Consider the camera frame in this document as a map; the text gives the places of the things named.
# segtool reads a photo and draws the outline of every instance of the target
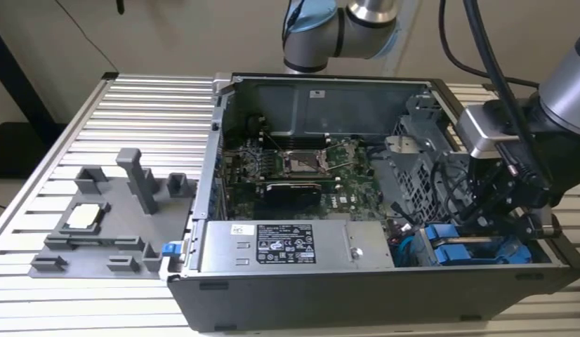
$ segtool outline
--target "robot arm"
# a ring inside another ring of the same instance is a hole
[[[550,185],[536,183],[536,170],[519,146],[500,102],[468,107],[458,121],[458,131],[470,152],[474,201],[460,210],[458,222],[474,226],[483,217],[483,222],[502,224],[518,237],[538,239],[559,234],[556,221],[546,214],[564,191],[580,184],[580,38],[520,107],[551,173]],[[524,211],[516,221],[508,222],[507,214],[519,209]]]
[[[374,58],[395,41],[394,0],[292,0],[283,22],[284,72],[320,72],[328,58]]]

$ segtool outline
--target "motherboard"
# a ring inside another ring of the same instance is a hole
[[[266,135],[223,151],[223,158],[228,220],[387,218],[356,137],[288,141]]]

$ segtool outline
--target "blue tab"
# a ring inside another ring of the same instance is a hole
[[[163,244],[162,245],[162,256],[178,257],[180,256],[180,245],[179,244]]]

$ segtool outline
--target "power supply label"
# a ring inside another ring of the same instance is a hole
[[[316,263],[311,225],[258,225],[256,247],[260,264]]]

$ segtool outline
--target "aluminum extrusion table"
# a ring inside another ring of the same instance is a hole
[[[30,279],[28,262],[76,191],[82,165],[123,176],[114,158],[138,147],[155,177],[198,179],[212,109],[212,79],[118,75],[103,79],[0,217],[0,333],[6,336],[196,336],[163,282]],[[495,96],[479,85],[448,85],[462,105]],[[580,186],[555,209],[580,250]],[[260,336],[570,336],[580,337],[580,280],[531,296],[490,322],[283,331]]]

